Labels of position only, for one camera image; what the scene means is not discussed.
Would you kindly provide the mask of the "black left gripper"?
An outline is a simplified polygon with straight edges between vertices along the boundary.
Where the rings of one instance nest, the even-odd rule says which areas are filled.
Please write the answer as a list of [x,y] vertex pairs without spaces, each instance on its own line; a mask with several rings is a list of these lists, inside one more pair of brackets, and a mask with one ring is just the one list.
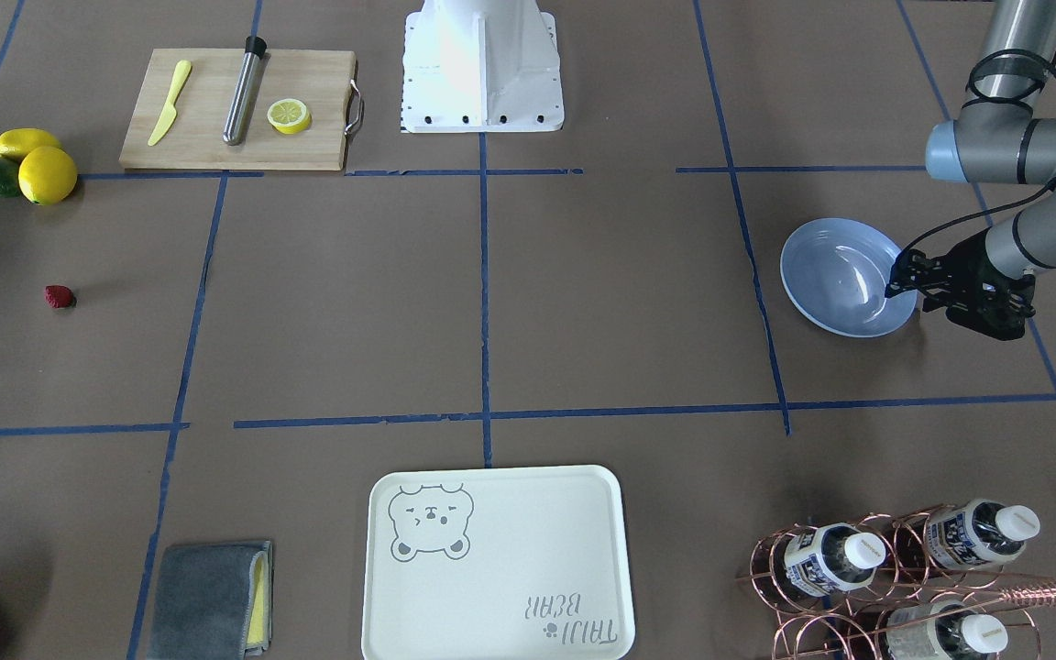
[[996,341],[1018,341],[1026,335],[1027,321],[1036,314],[1035,291],[1034,272],[1011,279],[973,247],[942,258],[928,258],[918,249],[901,251],[885,284],[885,297],[918,293],[922,312],[942,310],[953,325]]

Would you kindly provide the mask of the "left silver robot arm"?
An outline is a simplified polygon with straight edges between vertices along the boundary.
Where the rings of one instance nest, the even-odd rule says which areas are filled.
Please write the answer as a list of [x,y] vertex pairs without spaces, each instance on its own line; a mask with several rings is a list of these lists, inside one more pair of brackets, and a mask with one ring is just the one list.
[[895,256],[885,297],[998,341],[1026,333],[1036,277],[1056,269],[1056,1],[997,1],[959,115],[928,137],[925,167],[946,182],[1034,185],[1013,216],[930,258]]

